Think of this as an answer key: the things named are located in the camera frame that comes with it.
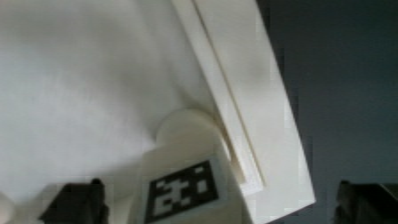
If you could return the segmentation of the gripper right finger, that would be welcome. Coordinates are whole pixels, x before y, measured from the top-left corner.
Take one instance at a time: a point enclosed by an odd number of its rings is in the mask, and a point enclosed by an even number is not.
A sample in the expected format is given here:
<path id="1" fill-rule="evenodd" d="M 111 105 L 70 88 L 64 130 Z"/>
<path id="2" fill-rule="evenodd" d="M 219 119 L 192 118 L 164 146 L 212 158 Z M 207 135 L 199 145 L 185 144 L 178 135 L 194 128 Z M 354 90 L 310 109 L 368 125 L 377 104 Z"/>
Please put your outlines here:
<path id="1" fill-rule="evenodd" d="M 340 182 L 334 224 L 398 224 L 398 183 Z"/>

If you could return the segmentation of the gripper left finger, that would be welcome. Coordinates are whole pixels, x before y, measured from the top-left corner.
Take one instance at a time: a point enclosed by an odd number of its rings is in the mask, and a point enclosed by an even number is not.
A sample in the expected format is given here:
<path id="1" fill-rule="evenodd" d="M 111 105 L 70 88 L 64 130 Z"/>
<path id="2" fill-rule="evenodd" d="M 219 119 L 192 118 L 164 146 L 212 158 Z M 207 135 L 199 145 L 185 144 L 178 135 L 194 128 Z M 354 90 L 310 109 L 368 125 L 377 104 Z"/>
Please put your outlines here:
<path id="1" fill-rule="evenodd" d="M 109 215 L 105 184 L 95 179 L 64 185 L 40 220 L 43 224 L 109 224 Z"/>

